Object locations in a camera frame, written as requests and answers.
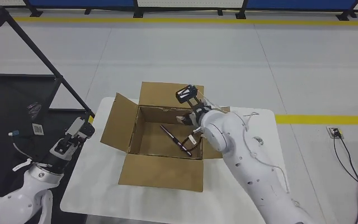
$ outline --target floor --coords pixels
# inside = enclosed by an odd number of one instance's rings
[[[13,11],[14,16],[26,16]],[[48,11],[43,16],[82,16]],[[130,17],[93,12],[92,17]],[[167,17],[152,13],[147,17]],[[173,17],[216,17],[215,12]],[[248,18],[336,21],[332,14],[248,13]],[[20,23],[88,106],[142,81],[193,83],[219,105],[276,114],[357,115],[357,26],[160,23]],[[0,28],[1,73],[50,73],[16,33]],[[81,108],[65,88],[54,108]],[[358,164],[356,125],[339,126]],[[278,125],[293,197],[318,223],[354,223],[357,184],[339,165],[326,125]],[[340,144],[338,151],[348,164]],[[92,223],[139,223],[89,216]]]

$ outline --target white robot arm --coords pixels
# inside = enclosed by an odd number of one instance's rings
[[[39,224],[50,224],[53,196],[49,189],[59,185],[72,155],[94,132],[90,123],[77,118],[49,153],[40,162],[33,162],[24,173],[22,188],[0,198],[0,224],[26,223],[41,208]],[[15,131],[9,136],[13,137],[14,134],[19,133]],[[29,165],[30,161],[16,166],[13,171]]]
[[[277,177],[262,149],[262,140],[250,136],[248,121],[237,113],[211,110],[196,98],[195,86],[187,86],[176,93],[179,102],[188,102],[194,112],[180,120],[198,125],[209,143],[223,154],[223,159],[236,181],[251,197],[267,224],[314,224],[310,216],[292,200]]]

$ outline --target pen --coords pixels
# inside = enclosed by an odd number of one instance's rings
[[[184,150],[189,156],[191,156],[191,152],[189,152],[181,143],[180,141],[174,137],[174,135],[172,135],[172,133],[170,133],[163,125],[161,125],[161,128],[163,129],[163,131],[165,131],[167,133],[167,135],[173,140],[173,142],[175,144],[177,144],[179,146],[179,148],[181,148],[182,150]]]

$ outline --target yellow floor line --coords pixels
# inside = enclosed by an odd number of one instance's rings
[[[15,17],[17,22],[88,22],[88,23],[193,23],[193,24],[273,24],[309,26],[358,26],[358,21],[302,21],[302,20],[236,20],[227,18],[70,18]]]
[[[358,116],[276,114],[277,124],[358,125]]]

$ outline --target wall outlet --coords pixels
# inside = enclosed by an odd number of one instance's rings
[[[329,134],[329,136],[330,136],[330,138],[332,138],[332,139],[339,139],[339,137],[338,136],[335,136],[335,129],[336,129],[337,127],[327,127],[327,131],[328,131],[328,134]],[[337,128],[338,129],[338,131],[341,133],[341,136],[342,136],[342,139],[344,139],[344,136],[343,136],[343,133],[342,133],[342,130],[340,130],[339,128]]]

